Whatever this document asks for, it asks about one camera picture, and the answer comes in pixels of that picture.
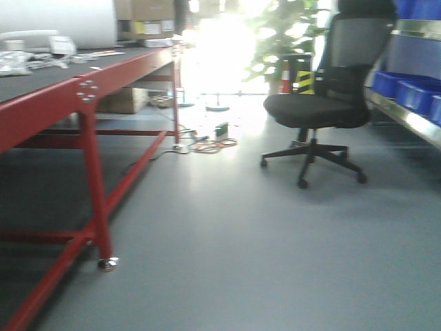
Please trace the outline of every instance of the red workbench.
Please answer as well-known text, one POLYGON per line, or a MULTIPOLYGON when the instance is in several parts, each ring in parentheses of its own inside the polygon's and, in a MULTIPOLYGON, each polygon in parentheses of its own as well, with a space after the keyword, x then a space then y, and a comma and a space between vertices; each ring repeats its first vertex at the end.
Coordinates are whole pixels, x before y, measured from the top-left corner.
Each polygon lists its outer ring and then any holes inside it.
POLYGON ((0 228, 0 241, 65 245, 63 252, 26 297, 4 331, 27 328, 85 245, 93 244, 99 249, 99 267, 102 271, 111 271, 116 267, 118 260, 113 257, 107 218, 164 138, 172 136, 178 143, 176 97, 173 101, 173 130, 96 129, 95 108, 101 97, 139 80, 171 81, 173 91, 176 87, 178 74, 172 48, 122 48, 118 51, 125 54, 72 64, 66 70, 46 68, 35 70, 29 76, 0 78, 0 153, 17 147, 82 149, 93 210, 92 218, 78 231, 0 228), (154 74, 165 66, 170 67, 171 74, 154 74), (72 113, 78 114, 79 130, 50 128, 72 113), (99 158, 98 134, 156 137, 107 198, 99 158))

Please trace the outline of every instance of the floor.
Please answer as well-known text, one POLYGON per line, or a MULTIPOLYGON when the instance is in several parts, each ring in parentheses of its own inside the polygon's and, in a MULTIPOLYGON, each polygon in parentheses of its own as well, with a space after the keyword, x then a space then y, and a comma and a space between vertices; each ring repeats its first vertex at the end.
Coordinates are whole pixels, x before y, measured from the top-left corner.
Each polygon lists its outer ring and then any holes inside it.
MULTIPOLYGON (((167 140, 111 217, 119 267, 100 273, 96 250, 85 250, 30 330, 441 330, 440 153, 397 125, 326 129, 319 139, 349 143, 369 182, 317 160, 299 190, 301 157, 259 166, 260 153, 295 136, 262 100, 182 108, 181 123, 200 135, 228 121, 238 145, 184 154, 183 139, 182 154, 162 154, 167 140)), ((169 115, 147 108, 119 124, 168 126, 169 115)), ((100 139, 108 190, 144 139, 100 139)), ((2 226, 75 228, 90 216, 80 152, 12 150, 0 169, 2 226)), ((1 326, 57 249, 0 252, 1 326)))

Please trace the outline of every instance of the black office chair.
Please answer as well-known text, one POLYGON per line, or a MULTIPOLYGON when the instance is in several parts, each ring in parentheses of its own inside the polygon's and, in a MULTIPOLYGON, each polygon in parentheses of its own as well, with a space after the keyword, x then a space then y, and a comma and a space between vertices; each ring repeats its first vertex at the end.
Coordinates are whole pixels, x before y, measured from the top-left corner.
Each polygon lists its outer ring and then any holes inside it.
POLYGON ((366 183, 362 169, 347 160, 347 146, 320 145, 320 128, 357 128, 369 120, 364 84, 370 69, 385 49, 396 22, 393 0, 339 0, 339 13, 332 19, 325 51, 315 73, 315 94, 275 94, 266 98, 264 107, 275 120, 289 128, 299 128, 298 140, 267 158, 306 154, 298 176, 299 188, 307 188, 304 177, 315 157, 337 163, 357 173, 366 183), (306 142, 308 132, 312 138, 306 142))

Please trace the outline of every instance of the blue storage bin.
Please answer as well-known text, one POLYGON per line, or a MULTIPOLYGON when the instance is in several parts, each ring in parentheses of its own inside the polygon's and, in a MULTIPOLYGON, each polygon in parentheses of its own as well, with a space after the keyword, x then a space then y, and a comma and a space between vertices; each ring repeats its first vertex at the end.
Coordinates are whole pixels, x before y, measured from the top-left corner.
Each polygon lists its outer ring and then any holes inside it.
POLYGON ((398 85, 396 103, 422 116, 429 115, 433 95, 441 94, 441 81, 400 81, 398 85))
POLYGON ((441 19, 441 1, 415 0, 411 19, 441 19))
POLYGON ((410 19, 416 0, 393 0, 399 19, 410 19))
POLYGON ((429 120, 441 126, 441 95, 434 95, 429 112, 429 120))
POLYGON ((437 79, 421 74, 377 71, 373 78, 372 90, 387 98, 395 99, 397 97, 399 81, 437 81, 437 79))

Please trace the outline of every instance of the orange traffic cone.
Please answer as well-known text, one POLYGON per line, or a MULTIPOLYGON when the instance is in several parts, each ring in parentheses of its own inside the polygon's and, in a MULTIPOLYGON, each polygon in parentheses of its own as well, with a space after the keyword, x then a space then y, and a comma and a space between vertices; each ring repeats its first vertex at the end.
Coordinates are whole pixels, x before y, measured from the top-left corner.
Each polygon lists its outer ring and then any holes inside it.
POLYGON ((283 61, 283 71, 282 71, 282 84, 281 93, 291 93, 291 87, 289 86, 289 63, 288 61, 283 61))

